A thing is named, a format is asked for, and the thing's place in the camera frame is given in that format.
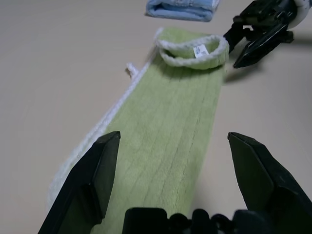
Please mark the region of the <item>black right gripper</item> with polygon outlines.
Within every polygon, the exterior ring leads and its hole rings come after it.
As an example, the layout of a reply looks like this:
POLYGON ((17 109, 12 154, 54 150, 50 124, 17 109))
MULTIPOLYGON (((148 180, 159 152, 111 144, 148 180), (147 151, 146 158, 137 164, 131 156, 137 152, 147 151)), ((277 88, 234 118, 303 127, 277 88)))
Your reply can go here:
POLYGON ((297 16, 293 0, 254 0, 233 18, 231 28, 224 34, 229 53, 245 39, 249 43, 238 56, 233 68, 244 68, 258 63, 282 43, 293 41, 288 30, 297 16))

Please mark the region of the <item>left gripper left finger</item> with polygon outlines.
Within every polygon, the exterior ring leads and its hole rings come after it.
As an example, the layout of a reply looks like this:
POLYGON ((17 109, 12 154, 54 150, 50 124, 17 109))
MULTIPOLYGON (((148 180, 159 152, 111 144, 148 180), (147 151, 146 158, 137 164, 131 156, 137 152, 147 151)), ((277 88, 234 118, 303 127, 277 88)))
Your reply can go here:
POLYGON ((99 137, 75 164, 40 234, 89 234, 105 218, 117 165, 120 132, 99 137))

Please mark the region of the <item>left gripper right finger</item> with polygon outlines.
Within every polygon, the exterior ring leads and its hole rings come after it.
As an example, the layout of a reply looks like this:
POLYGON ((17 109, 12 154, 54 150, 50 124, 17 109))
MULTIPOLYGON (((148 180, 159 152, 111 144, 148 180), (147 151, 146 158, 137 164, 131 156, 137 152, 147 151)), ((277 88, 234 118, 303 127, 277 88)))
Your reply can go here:
POLYGON ((277 234, 310 234, 312 202, 292 174, 254 138, 230 132, 228 141, 248 210, 265 212, 277 234))

